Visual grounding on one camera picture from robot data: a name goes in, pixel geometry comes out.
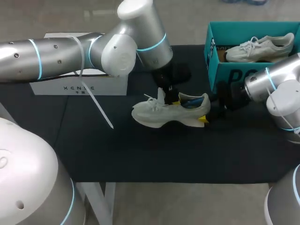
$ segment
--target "shoelace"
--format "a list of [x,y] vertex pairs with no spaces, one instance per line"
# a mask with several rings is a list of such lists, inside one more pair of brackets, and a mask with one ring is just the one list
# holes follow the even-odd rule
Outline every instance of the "shoelace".
[[149,98],[147,100],[147,103],[151,106],[152,111],[159,111],[165,105],[156,98],[153,98],[146,94],[144,94],[144,96],[147,96]]
[[256,47],[260,47],[259,43],[253,42],[253,39],[256,39],[256,41],[258,41],[257,37],[252,37],[250,41],[240,44],[240,48],[245,50],[248,53],[248,57],[251,54],[252,49],[255,49]]

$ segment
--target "black tablecloth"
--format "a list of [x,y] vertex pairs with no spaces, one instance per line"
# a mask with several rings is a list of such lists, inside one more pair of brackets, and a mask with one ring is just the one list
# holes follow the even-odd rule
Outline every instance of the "black tablecloth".
[[[203,45],[173,50],[175,61],[187,62],[192,70],[179,90],[210,93]],[[0,96],[0,102],[21,126],[54,147],[75,181],[275,182],[300,162],[300,146],[285,140],[263,104],[229,112],[206,128],[138,124],[132,106],[147,100],[144,93],[157,97],[151,75],[139,65],[129,76],[127,96],[96,97],[114,129],[88,96],[34,96],[28,86],[19,87],[1,86],[0,94],[9,96]]]

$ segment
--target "sneaker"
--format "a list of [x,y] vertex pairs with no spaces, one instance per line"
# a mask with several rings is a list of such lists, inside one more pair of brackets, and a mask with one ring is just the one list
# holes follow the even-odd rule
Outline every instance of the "sneaker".
[[284,37],[265,36],[258,40],[251,38],[239,46],[228,49],[224,58],[228,62],[276,62],[288,57],[294,45],[295,36],[288,33]]
[[174,120],[186,126],[202,128],[204,122],[199,118],[210,111],[210,100],[206,93],[198,97],[179,93],[180,101],[172,105],[165,104],[165,94],[161,88],[158,88],[157,99],[148,97],[148,101],[133,106],[131,115],[138,123],[150,128],[160,128]]

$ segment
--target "white plastic strip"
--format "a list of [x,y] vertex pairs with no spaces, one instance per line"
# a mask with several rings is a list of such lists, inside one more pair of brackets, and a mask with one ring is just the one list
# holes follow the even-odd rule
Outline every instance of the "white plastic strip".
[[79,45],[80,51],[81,51],[81,57],[82,57],[82,62],[81,62],[81,70],[80,70],[80,74],[79,74],[79,79],[80,82],[83,84],[83,86],[86,88],[86,90],[88,91],[89,95],[91,96],[91,98],[93,99],[93,101],[95,102],[96,106],[98,107],[98,109],[100,110],[100,112],[102,113],[103,117],[105,118],[105,120],[107,121],[107,123],[109,124],[109,126],[113,129],[113,124],[110,122],[110,120],[108,119],[107,115],[105,114],[105,112],[103,111],[102,107],[100,106],[99,102],[96,100],[95,96],[93,95],[93,93],[91,92],[91,90],[89,89],[89,87],[86,85],[86,83],[83,81],[83,70],[84,70],[84,50],[83,50],[83,46],[80,43],[79,39],[77,37],[73,37],[71,36],[71,38],[73,38]]

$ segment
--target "teal shoe box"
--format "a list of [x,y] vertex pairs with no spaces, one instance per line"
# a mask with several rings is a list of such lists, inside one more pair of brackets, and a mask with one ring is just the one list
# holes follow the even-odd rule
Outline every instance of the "teal shoe box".
[[273,63],[236,63],[221,62],[219,50],[238,46],[252,37],[280,37],[288,33],[295,35],[292,54],[300,52],[300,22],[210,22],[207,30],[204,56],[208,70],[211,90],[216,93],[216,84],[225,81],[228,84],[242,82],[245,77]]

